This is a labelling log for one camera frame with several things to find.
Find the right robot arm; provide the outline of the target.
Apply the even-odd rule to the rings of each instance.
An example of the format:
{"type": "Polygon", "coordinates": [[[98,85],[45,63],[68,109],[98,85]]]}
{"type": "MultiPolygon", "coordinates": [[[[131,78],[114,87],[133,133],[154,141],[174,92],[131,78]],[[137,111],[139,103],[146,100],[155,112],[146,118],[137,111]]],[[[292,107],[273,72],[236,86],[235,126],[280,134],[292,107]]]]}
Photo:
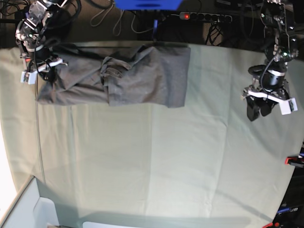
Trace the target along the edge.
{"type": "Polygon", "coordinates": [[[56,67],[65,65],[62,58],[56,55],[52,48],[60,44],[58,35],[47,36],[52,30],[68,27],[80,14],[81,1],[76,1],[76,11],[70,15],[65,9],[70,0],[36,0],[30,4],[28,11],[16,27],[16,44],[20,50],[24,70],[21,82],[33,85],[41,77],[44,81],[54,82],[56,67]]]}

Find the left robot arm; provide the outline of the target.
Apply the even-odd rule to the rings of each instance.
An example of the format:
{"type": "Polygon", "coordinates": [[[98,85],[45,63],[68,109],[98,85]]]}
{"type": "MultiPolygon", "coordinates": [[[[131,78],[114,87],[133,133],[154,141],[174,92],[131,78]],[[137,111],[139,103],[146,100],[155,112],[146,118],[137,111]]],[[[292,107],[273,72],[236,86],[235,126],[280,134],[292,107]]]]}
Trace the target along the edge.
{"type": "Polygon", "coordinates": [[[288,63],[298,56],[294,14],[286,9],[289,4],[289,0],[265,0],[260,8],[266,59],[263,65],[248,69],[252,83],[242,94],[247,102],[247,117],[252,122],[271,114],[276,105],[282,115],[298,110],[285,78],[288,63]]]}

